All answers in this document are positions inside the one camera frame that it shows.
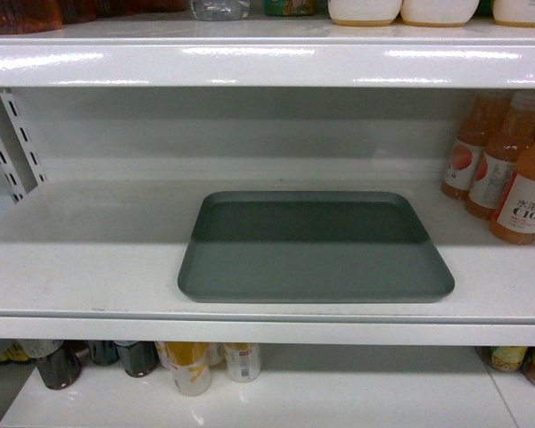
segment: gray tray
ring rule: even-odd
[[[454,278],[398,194],[220,192],[202,203],[178,287],[202,302],[429,302]]]

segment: shelf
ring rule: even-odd
[[[195,398],[178,394],[164,368],[133,379],[119,365],[86,366],[63,391],[49,391],[35,371],[0,426],[440,428],[457,421],[515,427],[471,348],[262,345],[255,381],[232,382],[219,366]]]
[[[0,86],[534,87],[535,29],[141,14],[0,37]]]
[[[406,197],[456,279],[428,304],[204,304],[177,288],[215,191]],[[535,244],[493,237],[436,181],[49,181],[0,218],[0,337],[535,346]]]

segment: beverage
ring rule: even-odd
[[[472,111],[460,125],[441,191],[462,201],[468,195],[472,177],[483,149],[499,130],[507,113],[509,101],[504,91],[483,91]]]
[[[508,243],[535,241],[535,144],[521,153],[490,223],[490,231]]]
[[[97,366],[110,366],[119,361],[117,345],[113,341],[87,341],[91,360]]]
[[[465,208],[490,220],[506,190],[519,155],[535,142],[535,91],[518,91],[501,129],[491,136],[473,175]]]
[[[487,346],[481,349],[481,357],[499,372],[513,372],[523,363],[526,346]]]
[[[94,0],[58,0],[64,24],[80,24],[97,19]]]
[[[147,376],[159,362],[152,342],[115,341],[115,344],[121,364],[131,377]]]
[[[181,394],[194,397],[210,386],[207,347],[204,342],[167,342],[172,378]]]
[[[190,9],[199,21],[238,21],[250,12],[250,0],[190,0]]]
[[[38,33],[60,29],[57,0],[0,0],[0,34]]]
[[[224,343],[228,375],[236,382],[251,382],[259,375],[261,359],[257,343]]]
[[[71,347],[64,341],[18,340],[37,368],[44,385],[60,390],[74,383],[81,375],[81,365]]]

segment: white container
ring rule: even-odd
[[[500,25],[535,27],[535,0],[495,0],[493,17]]]
[[[461,27],[472,19],[480,0],[404,0],[402,20],[420,27]]]
[[[329,0],[329,15],[337,25],[381,27],[398,16],[402,0]]]

